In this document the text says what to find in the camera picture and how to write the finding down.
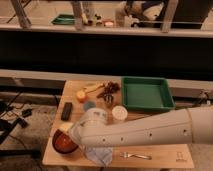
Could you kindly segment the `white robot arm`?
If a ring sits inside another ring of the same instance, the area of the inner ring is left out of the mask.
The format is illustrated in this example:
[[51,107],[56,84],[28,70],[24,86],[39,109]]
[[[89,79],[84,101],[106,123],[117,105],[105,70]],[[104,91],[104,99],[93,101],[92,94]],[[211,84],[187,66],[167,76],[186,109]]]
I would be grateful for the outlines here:
[[107,124],[108,113],[91,108],[69,129],[77,145],[120,147],[167,144],[213,144],[213,107],[195,107]]

